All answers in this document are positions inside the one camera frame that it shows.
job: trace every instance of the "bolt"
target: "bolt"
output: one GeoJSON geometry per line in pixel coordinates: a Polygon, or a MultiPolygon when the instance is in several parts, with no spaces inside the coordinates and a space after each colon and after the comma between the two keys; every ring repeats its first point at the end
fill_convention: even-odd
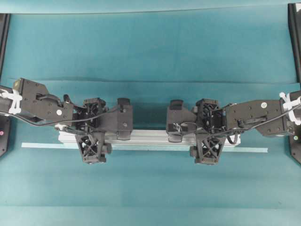
{"type": "Polygon", "coordinates": [[[262,107],[262,108],[266,108],[267,106],[268,106],[267,102],[262,102],[262,103],[261,103],[261,107],[262,107]]]}
{"type": "Polygon", "coordinates": [[[60,109],[58,109],[58,110],[56,111],[56,114],[57,114],[57,115],[62,115],[62,113],[63,113],[63,112],[62,112],[62,110],[60,110],[60,109]]]}

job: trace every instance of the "black plastic bracket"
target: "black plastic bracket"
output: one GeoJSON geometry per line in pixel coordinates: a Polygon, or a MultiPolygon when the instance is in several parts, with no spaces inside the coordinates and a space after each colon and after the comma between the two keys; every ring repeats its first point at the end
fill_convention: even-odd
{"type": "Polygon", "coordinates": [[[289,137],[291,155],[301,164],[301,126],[294,127],[295,135],[289,137]]]}
{"type": "Polygon", "coordinates": [[[8,137],[10,132],[10,118],[0,116],[0,157],[8,149],[8,137]]]}
{"type": "Polygon", "coordinates": [[[2,73],[10,14],[0,14],[0,76],[2,73]]]}
{"type": "MultiPolygon", "coordinates": [[[[0,14],[0,77],[2,74],[10,14],[0,14]]],[[[0,116],[0,157],[7,151],[10,119],[0,116]]]]}
{"type": "MultiPolygon", "coordinates": [[[[291,35],[297,81],[301,82],[301,10],[296,3],[288,4],[288,27],[291,35]]],[[[292,157],[301,164],[301,126],[294,126],[294,136],[289,137],[292,157]]]]}
{"type": "Polygon", "coordinates": [[[288,28],[291,35],[297,81],[301,81],[301,11],[295,3],[288,4],[288,28]]]}

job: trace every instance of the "wire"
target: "wire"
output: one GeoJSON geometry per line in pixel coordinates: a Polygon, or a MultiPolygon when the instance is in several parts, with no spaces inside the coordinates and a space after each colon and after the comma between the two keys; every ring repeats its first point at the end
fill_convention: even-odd
{"type": "Polygon", "coordinates": [[[54,122],[49,122],[49,123],[43,123],[43,124],[37,124],[37,123],[34,123],[26,118],[23,118],[22,116],[19,116],[19,115],[15,115],[15,114],[11,114],[11,113],[7,113],[7,112],[2,112],[0,111],[0,114],[5,114],[5,115],[9,115],[9,116],[12,116],[14,118],[17,118],[21,121],[24,121],[32,126],[52,126],[52,125],[55,125],[55,124],[59,124],[59,123],[68,123],[68,122],[81,122],[81,121],[89,121],[89,120],[92,120],[92,119],[96,119],[100,116],[102,116],[103,114],[106,114],[106,113],[112,113],[112,112],[115,112],[119,110],[118,108],[113,110],[113,111],[107,111],[107,112],[104,112],[104,113],[101,113],[101,114],[98,114],[98,115],[95,115],[93,117],[90,117],[90,118],[86,118],[86,119],[77,119],[77,120],[62,120],[62,121],[54,121],[54,122]]]}

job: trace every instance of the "teal background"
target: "teal background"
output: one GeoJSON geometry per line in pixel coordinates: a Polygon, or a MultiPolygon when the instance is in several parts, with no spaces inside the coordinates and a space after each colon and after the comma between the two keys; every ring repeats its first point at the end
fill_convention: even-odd
{"type": "MultiPolygon", "coordinates": [[[[12,15],[1,85],[20,77],[77,104],[128,97],[136,129],[163,129],[171,99],[191,108],[300,89],[287,5],[12,15]]],[[[250,131],[241,146],[269,152],[224,153],[217,166],[185,152],[113,151],[106,164],[86,165],[76,150],[21,148],[57,137],[13,120],[0,225],[300,225],[301,166],[287,138],[250,131]]]]}

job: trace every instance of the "white strip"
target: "white strip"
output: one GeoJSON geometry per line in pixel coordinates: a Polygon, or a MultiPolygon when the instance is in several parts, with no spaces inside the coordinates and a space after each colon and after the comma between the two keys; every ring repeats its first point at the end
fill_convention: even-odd
{"type": "MultiPolygon", "coordinates": [[[[52,149],[78,149],[77,144],[46,144],[46,143],[26,143],[23,142],[21,147],[25,148],[52,148],[52,149]]],[[[189,149],[185,146],[171,145],[167,150],[166,147],[162,146],[148,146],[145,145],[112,145],[113,150],[131,150],[131,151],[188,151],[189,149]]],[[[258,147],[230,147],[225,146],[223,152],[235,152],[235,153],[267,153],[267,148],[258,147]]]]}

